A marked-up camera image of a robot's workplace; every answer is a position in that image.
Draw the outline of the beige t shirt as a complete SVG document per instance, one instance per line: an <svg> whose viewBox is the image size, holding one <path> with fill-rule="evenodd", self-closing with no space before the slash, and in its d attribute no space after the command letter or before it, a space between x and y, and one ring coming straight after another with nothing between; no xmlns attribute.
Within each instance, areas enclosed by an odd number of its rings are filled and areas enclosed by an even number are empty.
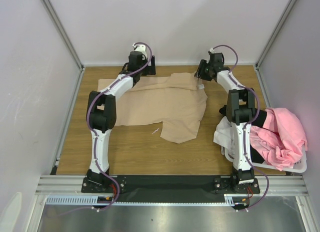
<svg viewBox="0 0 320 232"><path fill-rule="evenodd" d="M142 77L116 102L117 126L162 123L161 138L177 144L198 135L207 95L193 73Z"/></svg>

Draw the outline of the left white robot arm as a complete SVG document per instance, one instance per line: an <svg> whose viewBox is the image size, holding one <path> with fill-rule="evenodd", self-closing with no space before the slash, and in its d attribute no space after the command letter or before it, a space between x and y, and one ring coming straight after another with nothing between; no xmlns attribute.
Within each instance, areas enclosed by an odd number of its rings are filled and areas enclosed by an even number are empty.
<svg viewBox="0 0 320 232"><path fill-rule="evenodd" d="M117 100L133 88L141 76L155 75L155 56L132 51L117 78L100 91L91 91L86 112L92 136L92 157L82 182L83 193L102 193L116 182L109 176L109 140L117 118Z"/></svg>

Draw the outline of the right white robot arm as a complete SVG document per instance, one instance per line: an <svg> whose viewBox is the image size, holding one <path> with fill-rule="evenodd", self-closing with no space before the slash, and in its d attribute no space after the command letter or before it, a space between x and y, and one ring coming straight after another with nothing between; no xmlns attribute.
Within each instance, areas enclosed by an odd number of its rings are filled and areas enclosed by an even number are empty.
<svg viewBox="0 0 320 232"><path fill-rule="evenodd" d="M228 93L226 118L231 123L235 154L229 187L241 193L254 183L255 178L250 155L251 122L256 115L255 92L242 85L224 66L222 53L210 50L208 54L209 60L200 61L194 76L206 81L215 80Z"/></svg>

